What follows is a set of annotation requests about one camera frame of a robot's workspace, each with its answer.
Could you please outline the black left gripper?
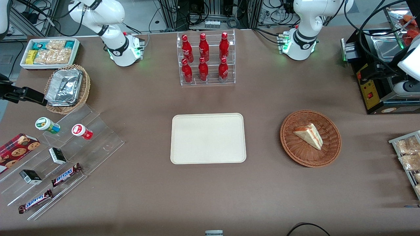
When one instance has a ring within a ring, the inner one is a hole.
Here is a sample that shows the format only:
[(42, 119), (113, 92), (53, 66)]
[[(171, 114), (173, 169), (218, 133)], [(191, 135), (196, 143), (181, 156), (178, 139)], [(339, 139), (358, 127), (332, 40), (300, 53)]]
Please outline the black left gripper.
[(397, 82), (407, 80), (407, 75), (400, 69), (398, 66), (390, 66), (388, 63), (375, 62), (376, 75), (374, 75), (375, 80), (379, 79), (394, 79), (396, 78)]

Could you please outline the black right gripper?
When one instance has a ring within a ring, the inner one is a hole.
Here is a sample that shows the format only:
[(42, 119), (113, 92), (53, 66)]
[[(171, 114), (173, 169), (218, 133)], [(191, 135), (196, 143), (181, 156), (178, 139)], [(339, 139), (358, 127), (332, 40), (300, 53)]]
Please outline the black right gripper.
[(10, 81), (9, 78), (3, 74), (0, 74), (0, 98), (1, 100), (7, 100), (12, 103), (18, 103), (19, 101), (29, 101), (44, 107), (48, 103), (43, 93), (30, 87), (20, 88), (13, 86), (12, 81)]

